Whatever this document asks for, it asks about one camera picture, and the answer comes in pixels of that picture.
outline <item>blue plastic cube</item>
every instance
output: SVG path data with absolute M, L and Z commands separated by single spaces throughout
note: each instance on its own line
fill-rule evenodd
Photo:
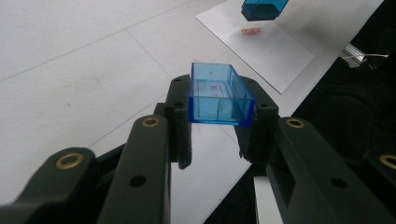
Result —
M 273 21 L 289 0 L 245 0 L 242 14 L 247 21 Z
M 249 125 L 254 105 L 253 95 L 230 64 L 192 64 L 191 122 Z

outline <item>screw hole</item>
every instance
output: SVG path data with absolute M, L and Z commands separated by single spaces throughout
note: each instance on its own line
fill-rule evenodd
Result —
M 146 184 L 146 178 L 142 175 L 137 175 L 137 176 L 133 177 L 131 179 L 131 181 L 129 182 L 129 185 L 132 188 L 140 188 L 145 184 Z
M 84 156 L 77 152 L 66 154 L 56 161 L 56 167 L 60 170 L 67 170 L 79 165 Z
M 286 123 L 292 128 L 303 128 L 304 127 L 304 123 L 297 119 L 288 119 L 288 120 L 286 120 Z
M 175 107 L 182 107 L 182 106 L 183 106 L 183 103 L 177 102 L 177 103 L 174 104 L 174 106 L 175 106 Z
M 142 121 L 142 124 L 143 124 L 143 126 L 146 126 L 146 127 L 154 127 L 154 126 L 157 126 L 159 122 L 160 121 L 158 119 L 148 118 L 148 119 L 144 119 Z
M 380 158 L 381 162 L 391 169 L 396 170 L 396 156 L 393 155 L 382 155 Z
M 339 189 L 347 188 L 347 183 L 341 178 L 334 177 L 330 179 L 330 181 L 332 182 L 333 185 L 335 185 Z

